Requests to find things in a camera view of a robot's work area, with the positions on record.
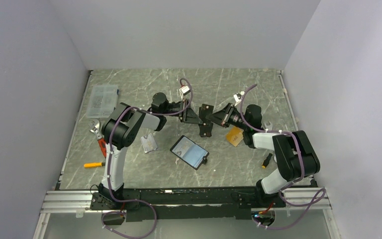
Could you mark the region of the black card sleeve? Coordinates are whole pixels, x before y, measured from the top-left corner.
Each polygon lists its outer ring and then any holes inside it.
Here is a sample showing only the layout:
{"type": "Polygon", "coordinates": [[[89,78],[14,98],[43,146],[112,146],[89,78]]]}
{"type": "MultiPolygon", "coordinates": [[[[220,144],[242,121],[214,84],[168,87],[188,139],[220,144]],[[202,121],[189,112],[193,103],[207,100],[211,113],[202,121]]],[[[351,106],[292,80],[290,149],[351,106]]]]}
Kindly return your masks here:
{"type": "Polygon", "coordinates": [[[202,120],[202,124],[199,124],[199,135],[200,137],[211,137],[213,122],[207,119],[209,115],[213,113],[214,106],[202,104],[199,107],[199,118],[202,120]]]}

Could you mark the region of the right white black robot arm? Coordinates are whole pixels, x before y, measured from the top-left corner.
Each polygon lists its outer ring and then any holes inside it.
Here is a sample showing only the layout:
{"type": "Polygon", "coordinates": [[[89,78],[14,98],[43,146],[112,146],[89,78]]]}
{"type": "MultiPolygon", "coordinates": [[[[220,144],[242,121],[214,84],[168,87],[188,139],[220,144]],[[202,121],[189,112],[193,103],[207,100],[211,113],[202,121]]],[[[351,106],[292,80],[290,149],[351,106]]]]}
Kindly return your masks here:
{"type": "Polygon", "coordinates": [[[258,190],[254,193],[254,200],[261,207],[271,203],[274,194],[295,180],[320,170],[319,159],[306,133],[303,130],[284,133],[263,128],[260,106],[248,105],[241,113],[229,103],[206,119],[221,127],[232,125],[241,129],[243,141],[249,148],[273,151],[277,168],[257,182],[258,190]]]}

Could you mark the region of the black leather card holder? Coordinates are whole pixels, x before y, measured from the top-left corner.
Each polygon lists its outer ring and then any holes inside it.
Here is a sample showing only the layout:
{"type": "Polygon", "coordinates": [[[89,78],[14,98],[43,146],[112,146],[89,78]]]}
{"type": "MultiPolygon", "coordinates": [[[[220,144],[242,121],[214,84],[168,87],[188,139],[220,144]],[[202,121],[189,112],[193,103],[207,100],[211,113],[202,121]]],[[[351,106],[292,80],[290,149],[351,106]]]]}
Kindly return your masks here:
{"type": "Polygon", "coordinates": [[[187,165],[189,165],[194,170],[198,170],[201,165],[204,165],[208,162],[207,158],[209,156],[209,152],[206,149],[204,149],[203,147],[201,147],[200,145],[196,144],[194,141],[192,141],[192,142],[194,143],[194,145],[185,154],[184,157],[176,156],[174,153],[171,152],[171,149],[173,148],[174,145],[170,148],[170,152],[172,154],[174,154],[177,158],[181,159],[183,162],[185,162],[187,165]]]}

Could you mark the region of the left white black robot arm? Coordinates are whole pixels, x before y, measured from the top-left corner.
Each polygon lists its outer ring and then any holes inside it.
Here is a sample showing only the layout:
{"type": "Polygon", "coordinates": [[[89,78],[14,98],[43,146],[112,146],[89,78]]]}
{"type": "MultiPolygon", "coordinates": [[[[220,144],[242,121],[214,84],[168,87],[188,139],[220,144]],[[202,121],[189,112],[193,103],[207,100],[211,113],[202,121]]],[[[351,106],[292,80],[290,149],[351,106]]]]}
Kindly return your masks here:
{"type": "Polygon", "coordinates": [[[178,117],[183,123],[203,124],[203,120],[191,108],[190,99],[170,103],[166,95],[159,92],[152,97],[147,111],[119,103],[101,126],[106,146],[106,164],[98,192],[110,209],[119,208],[124,199],[123,170],[129,146],[141,128],[162,130],[167,116],[178,117]]]}

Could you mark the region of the clear plastic screw box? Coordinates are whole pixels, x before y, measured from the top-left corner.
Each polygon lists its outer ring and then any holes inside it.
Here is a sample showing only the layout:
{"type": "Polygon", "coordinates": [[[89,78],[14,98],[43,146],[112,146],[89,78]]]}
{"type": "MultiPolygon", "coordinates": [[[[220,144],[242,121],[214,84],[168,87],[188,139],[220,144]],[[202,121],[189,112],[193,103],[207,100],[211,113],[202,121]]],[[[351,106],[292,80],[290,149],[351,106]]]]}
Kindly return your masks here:
{"type": "Polygon", "coordinates": [[[109,117],[117,105],[118,95],[118,85],[93,86],[86,117],[89,119],[109,117]]]}

